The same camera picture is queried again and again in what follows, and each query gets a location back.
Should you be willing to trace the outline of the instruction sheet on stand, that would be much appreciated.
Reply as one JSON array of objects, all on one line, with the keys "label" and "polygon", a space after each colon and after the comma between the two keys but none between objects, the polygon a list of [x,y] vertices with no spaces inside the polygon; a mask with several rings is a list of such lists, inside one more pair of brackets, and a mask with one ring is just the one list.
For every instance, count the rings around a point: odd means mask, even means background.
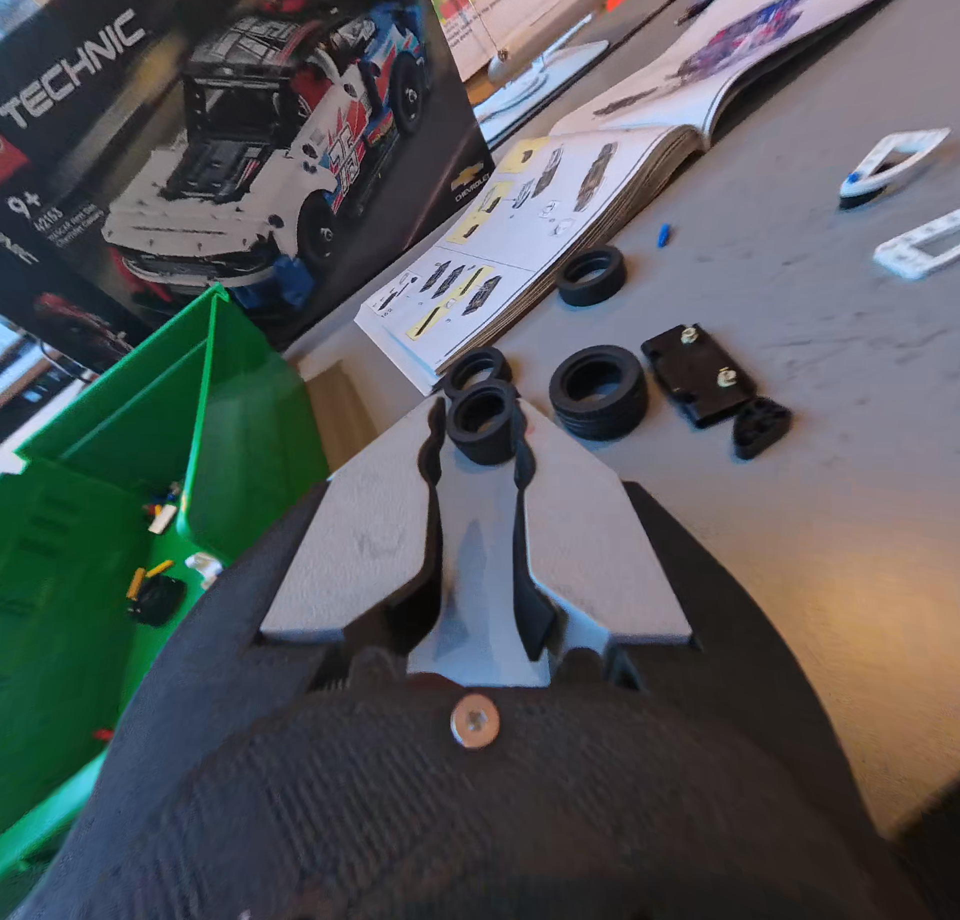
[{"label": "instruction sheet on stand", "polygon": [[607,0],[430,1],[461,80],[491,87],[474,108],[489,143],[609,45],[571,42]]}]

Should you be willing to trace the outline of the open instruction booklet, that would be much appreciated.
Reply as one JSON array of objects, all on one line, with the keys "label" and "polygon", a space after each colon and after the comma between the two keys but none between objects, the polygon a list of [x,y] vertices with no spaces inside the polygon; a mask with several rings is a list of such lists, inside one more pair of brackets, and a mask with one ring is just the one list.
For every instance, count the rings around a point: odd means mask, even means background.
[{"label": "open instruction booklet", "polygon": [[748,81],[880,0],[712,0],[659,57],[511,146],[466,212],[356,325],[422,395],[491,345],[693,156]]}]

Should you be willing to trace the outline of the green plastic bin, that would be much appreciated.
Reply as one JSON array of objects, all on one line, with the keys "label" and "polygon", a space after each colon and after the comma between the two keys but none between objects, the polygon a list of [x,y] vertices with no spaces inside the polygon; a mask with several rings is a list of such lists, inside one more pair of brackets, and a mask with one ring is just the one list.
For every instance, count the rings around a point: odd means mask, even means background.
[{"label": "green plastic bin", "polygon": [[[306,386],[229,295],[211,289],[88,386],[2,474],[2,897],[45,871],[108,744],[203,594],[186,557],[224,567],[329,472]],[[182,483],[151,535],[141,506]],[[138,567],[186,584],[162,627],[127,614]]]}]

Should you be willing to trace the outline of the grey desk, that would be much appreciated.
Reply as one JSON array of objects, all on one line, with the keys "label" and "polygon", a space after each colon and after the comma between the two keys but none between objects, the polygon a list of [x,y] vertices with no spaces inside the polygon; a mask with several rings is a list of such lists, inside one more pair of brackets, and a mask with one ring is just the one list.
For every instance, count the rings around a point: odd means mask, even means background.
[{"label": "grey desk", "polygon": [[[883,137],[948,128],[866,206],[839,188]],[[753,461],[651,383],[641,426],[587,445],[746,588],[796,655],[876,828],[958,775],[958,265],[920,281],[882,242],[958,208],[958,0],[887,0],[730,104],[713,146],[613,242],[608,302],[555,294],[499,340],[550,412],[561,360],[699,323],[794,414]],[[657,247],[661,226],[673,229]]]}]

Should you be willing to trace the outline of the plain white curved brick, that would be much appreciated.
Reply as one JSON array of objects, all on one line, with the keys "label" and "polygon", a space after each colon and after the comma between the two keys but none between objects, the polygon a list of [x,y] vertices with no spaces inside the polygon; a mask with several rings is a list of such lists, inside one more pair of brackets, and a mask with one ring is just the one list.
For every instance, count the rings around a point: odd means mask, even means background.
[{"label": "plain white curved brick", "polygon": [[[872,260],[895,276],[909,282],[928,278],[931,274],[959,261],[959,209],[918,225],[878,245]],[[930,246],[943,239],[951,244],[938,254]]]}]

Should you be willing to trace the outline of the black toy tyre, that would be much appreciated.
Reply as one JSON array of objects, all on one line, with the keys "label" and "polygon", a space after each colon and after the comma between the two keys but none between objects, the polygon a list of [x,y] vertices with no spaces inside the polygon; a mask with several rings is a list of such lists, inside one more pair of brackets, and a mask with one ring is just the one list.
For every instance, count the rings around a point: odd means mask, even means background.
[{"label": "black toy tyre", "polygon": [[571,307],[590,307],[609,300],[627,280],[623,254],[613,245],[600,245],[573,256],[556,282],[560,299]]},{"label": "black toy tyre", "polygon": [[613,441],[630,434],[649,408],[642,362],[615,345],[572,353],[551,375],[549,401],[570,434],[591,441]]},{"label": "black toy tyre", "polygon": [[479,347],[467,351],[447,370],[440,382],[442,393],[451,402],[458,400],[474,386],[486,382],[513,383],[513,370],[505,354],[496,347]]},{"label": "black toy tyre", "polygon": [[472,463],[497,466],[514,455],[513,422],[519,394],[509,382],[490,378],[450,401],[446,432]]}]

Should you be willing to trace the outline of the small black curved brick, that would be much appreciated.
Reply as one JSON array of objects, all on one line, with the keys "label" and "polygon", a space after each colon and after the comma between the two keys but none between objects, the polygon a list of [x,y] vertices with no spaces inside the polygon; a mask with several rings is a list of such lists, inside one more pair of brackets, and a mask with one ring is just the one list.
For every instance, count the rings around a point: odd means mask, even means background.
[{"label": "small black curved brick", "polygon": [[737,459],[749,461],[783,439],[793,423],[793,412],[768,397],[754,397],[736,413],[731,445]]}]

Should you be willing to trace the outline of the yellow loose pin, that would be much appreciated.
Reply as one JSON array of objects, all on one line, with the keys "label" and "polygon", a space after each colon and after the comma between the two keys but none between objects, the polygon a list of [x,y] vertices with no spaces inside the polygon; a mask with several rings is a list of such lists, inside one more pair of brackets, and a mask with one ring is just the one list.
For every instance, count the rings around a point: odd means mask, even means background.
[{"label": "yellow loose pin", "polygon": [[151,568],[138,566],[134,571],[126,589],[126,600],[128,602],[135,601],[138,598],[141,588],[146,581],[149,581],[152,578],[160,577],[161,575],[165,575],[166,572],[173,567],[174,561],[172,559],[167,559]]}]

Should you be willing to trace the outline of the black panel brick with pins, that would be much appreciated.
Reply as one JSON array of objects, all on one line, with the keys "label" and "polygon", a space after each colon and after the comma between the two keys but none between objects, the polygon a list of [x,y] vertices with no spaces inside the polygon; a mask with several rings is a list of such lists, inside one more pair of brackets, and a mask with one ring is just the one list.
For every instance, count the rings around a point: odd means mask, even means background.
[{"label": "black panel brick with pins", "polygon": [[696,429],[735,416],[759,396],[747,369],[699,324],[674,326],[641,350],[666,398]]}]

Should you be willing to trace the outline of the white and yellow loose brick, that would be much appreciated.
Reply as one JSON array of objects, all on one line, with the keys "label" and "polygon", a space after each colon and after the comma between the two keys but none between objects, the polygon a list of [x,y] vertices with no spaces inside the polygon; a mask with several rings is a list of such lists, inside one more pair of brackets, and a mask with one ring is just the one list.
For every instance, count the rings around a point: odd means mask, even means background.
[{"label": "white and yellow loose brick", "polygon": [[141,511],[150,535],[162,535],[176,519],[181,506],[183,483],[171,482],[159,493],[151,494],[142,504]]}]

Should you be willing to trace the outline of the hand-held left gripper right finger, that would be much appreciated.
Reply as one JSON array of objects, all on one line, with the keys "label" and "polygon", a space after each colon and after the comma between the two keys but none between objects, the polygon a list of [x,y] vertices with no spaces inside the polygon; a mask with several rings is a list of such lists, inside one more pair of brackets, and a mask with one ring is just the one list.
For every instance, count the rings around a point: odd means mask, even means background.
[{"label": "hand-held left gripper right finger", "polygon": [[628,485],[526,400],[511,429],[512,603],[528,660],[686,644],[693,629]]}]

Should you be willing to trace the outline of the white curved brick with pin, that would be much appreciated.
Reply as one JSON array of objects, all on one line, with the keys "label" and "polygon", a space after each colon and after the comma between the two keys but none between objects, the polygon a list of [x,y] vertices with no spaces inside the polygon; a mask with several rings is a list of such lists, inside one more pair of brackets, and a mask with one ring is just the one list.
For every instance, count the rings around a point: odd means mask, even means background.
[{"label": "white curved brick with pin", "polygon": [[951,133],[951,129],[941,128],[883,136],[841,183],[838,210],[866,206],[905,186],[925,168]]}]

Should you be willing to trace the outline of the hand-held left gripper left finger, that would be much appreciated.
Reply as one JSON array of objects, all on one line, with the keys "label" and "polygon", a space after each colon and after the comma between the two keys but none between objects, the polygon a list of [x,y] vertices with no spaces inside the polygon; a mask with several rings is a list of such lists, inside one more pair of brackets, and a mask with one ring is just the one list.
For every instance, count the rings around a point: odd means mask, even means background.
[{"label": "hand-held left gripper left finger", "polygon": [[447,404],[429,397],[336,470],[259,631],[409,655],[442,606],[438,484]]}]

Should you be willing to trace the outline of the black loose brick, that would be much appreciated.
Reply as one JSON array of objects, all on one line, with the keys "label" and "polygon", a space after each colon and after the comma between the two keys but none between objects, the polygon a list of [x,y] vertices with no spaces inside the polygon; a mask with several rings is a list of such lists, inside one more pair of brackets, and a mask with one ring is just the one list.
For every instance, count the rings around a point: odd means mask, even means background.
[{"label": "black loose brick", "polygon": [[159,573],[146,578],[136,596],[127,601],[126,614],[141,626],[159,628],[178,613],[186,597],[186,583]]}]

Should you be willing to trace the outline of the toy car set box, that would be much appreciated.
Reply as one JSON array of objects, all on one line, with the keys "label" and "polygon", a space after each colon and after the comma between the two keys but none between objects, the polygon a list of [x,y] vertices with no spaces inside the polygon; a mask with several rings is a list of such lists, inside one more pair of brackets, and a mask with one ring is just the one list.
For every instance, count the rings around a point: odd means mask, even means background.
[{"label": "toy car set box", "polygon": [[284,351],[494,162],[430,0],[2,0],[2,317],[98,373],[220,290]]}]

